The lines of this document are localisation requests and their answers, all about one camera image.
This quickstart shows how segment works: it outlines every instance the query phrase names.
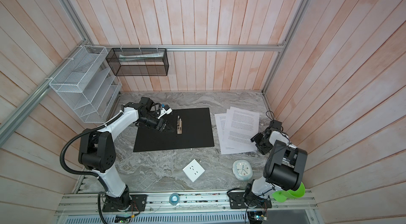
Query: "white mesh shelf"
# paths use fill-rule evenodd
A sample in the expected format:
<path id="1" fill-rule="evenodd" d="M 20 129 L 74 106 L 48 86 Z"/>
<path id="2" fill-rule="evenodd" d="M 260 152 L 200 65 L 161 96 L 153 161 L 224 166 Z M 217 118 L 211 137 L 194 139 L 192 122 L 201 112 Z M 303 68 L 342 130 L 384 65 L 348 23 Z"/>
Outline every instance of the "white mesh shelf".
<path id="1" fill-rule="evenodd" d="M 84 46 L 49 84 L 83 122 L 105 122 L 121 89 L 110 68 L 99 70 L 106 56 L 105 47 Z"/>

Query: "wire mesh basket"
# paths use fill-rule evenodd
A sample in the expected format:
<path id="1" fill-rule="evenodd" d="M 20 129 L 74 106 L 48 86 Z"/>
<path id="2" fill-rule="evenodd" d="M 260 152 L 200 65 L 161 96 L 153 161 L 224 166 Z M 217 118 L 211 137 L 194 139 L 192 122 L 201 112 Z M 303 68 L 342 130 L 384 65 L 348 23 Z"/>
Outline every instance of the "wire mesh basket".
<path id="1" fill-rule="evenodd" d="M 166 49 L 112 48 L 106 60 L 116 76 L 168 75 Z"/>
<path id="2" fill-rule="evenodd" d="M 82 47 L 49 84 L 83 122 L 105 122 L 121 88 L 110 68 L 99 69 L 106 55 L 105 47 Z"/>

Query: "table surface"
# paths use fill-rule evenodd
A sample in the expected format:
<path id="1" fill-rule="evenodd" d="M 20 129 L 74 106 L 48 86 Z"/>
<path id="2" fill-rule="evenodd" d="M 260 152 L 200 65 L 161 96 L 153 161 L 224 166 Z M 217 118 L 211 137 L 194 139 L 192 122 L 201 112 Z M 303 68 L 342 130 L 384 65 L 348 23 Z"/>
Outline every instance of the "table surface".
<path id="1" fill-rule="evenodd" d="M 128 102 L 139 102 L 142 96 L 154 102 L 168 104 L 172 109 L 209 107 L 214 147 L 159 150 L 134 153 L 137 128 L 129 126 L 114 141 L 116 168 L 130 191 L 182 191 L 182 190 L 229 190 L 244 188 L 246 181 L 239 181 L 233 174 L 233 162 L 247 160 L 253 170 L 253 179 L 262 176 L 267 155 L 241 153 L 221 155 L 214 114 L 226 113 L 230 106 L 260 113 L 260 131 L 269 124 L 266 107 L 260 92 L 145 92 L 124 93 L 119 97 L 119 106 Z M 196 159 L 205 172 L 191 182 L 183 168 Z M 79 193 L 99 192 L 103 187 L 94 176 L 86 176 Z"/>

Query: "alarm clock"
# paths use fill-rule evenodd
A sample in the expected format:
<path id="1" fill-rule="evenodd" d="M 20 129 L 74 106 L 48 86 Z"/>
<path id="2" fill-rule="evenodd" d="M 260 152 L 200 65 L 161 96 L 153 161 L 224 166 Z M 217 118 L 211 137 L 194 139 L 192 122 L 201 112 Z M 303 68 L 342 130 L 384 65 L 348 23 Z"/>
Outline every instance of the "alarm clock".
<path id="1" fill-rule="evenodd" d="M 233 163 L 233 173 L 238 180 L 247 181 L 252 178 L 252 168 L 248 161 L 238 160 Z"/>

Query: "clock face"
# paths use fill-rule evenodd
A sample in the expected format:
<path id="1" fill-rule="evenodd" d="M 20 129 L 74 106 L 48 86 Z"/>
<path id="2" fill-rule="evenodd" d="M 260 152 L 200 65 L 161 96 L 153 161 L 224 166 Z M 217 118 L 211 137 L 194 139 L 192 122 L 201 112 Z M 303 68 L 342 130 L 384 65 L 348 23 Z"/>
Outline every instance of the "clock face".
<path id="1" fill-rule="evenodd" d="M 252 172 L 251 165 L 247 161 L 237 162 L 236 170 L 240 176 L 249 176 Z"/>

